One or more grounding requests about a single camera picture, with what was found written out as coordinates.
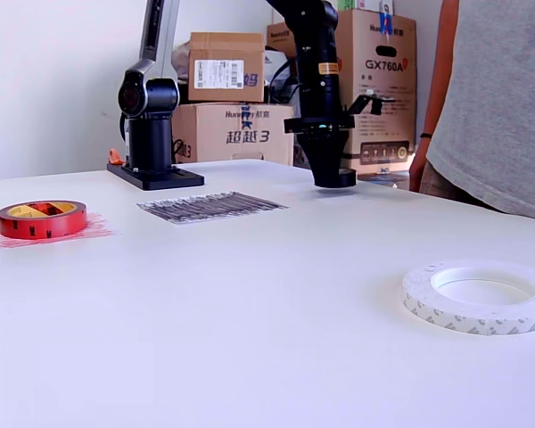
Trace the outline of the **person's right hand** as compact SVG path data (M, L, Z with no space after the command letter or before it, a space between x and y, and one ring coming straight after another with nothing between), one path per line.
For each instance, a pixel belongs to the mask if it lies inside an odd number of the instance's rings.
M409 169L409 190L418 193L422 183L424 168L427 163L426 154L429 148L431 139L429 137L422 137L416 149L415 158Z

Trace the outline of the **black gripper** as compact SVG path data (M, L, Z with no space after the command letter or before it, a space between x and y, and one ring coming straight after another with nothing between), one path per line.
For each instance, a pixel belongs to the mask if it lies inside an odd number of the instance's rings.
M340 98L336 47L297 44L296 52L300 116L286 119L284 131L297 134L315 186L345 186L340 169L346 134L310 133L355 127L354 118L344 110Z

